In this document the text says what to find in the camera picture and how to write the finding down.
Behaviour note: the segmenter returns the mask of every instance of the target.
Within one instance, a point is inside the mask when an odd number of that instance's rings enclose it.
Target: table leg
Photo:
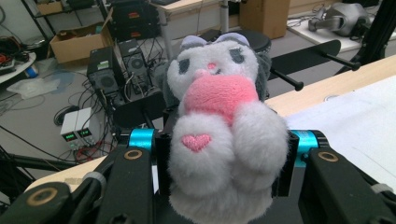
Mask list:
[[[158,14],[160,17],[160,25],[161,25],[161,31],[163,33],[163,42],[165,44],[165,50],[166,50],[166,56],[168,60],[172,60],[174,54],[172,51],[172,44],[171,44],[171,38],[169,36],[169,31],[168,31],[168,22],[166,20],[166,14],[165,11],[157,8]]]
[[[220,8],[220,22],[221,22],[221,33],[225,34],[229,30],[228,21],[228,0],[223,0]]]

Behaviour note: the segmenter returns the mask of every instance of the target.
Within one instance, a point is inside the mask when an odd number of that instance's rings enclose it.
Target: plastic bag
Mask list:
[[[43,78],[24,79],[12,84],[7,90],[19,93],[21,98],[26,100],[37,95],[55,91],[60,83],[61,80],[59,78],[48,82],[45,82]]]

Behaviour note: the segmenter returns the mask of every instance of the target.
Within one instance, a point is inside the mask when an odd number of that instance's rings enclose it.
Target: white power supply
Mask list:
[[[64,123],[61,129],[61,136],[72,150],[78,150],[84,144],[79,139],[75,132],[76,122],[78,118],[78,111],[70,112],[64,115]]]
[[[90,107],[80,109],[76,122],[76,132],[85,145],[95,145],[100,139],[100,123]]]
[[[64,115],[61,136],[72,150],[93,146],[100,139],[100,123],[92,109],[85,108]]]

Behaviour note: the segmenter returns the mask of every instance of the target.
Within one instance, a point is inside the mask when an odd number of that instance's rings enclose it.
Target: plush toy nose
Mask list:
[[[207,69],[214,69],[216,67],[216,64],[215,63],[209,63],[208,65],[207,65]]]

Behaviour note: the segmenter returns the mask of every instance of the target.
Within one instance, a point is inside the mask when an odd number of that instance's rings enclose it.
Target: plush toy eye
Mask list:
[[[242,63],[245,61],[245,58],[242,56],[241,52],[241,49],[230,49],[230,55],[235,63]]]
[[[187,70],[189,70],[190,66],[190,59],[183,59],[180,62],[178,62],[178,73],[179,74],[185,74]]]

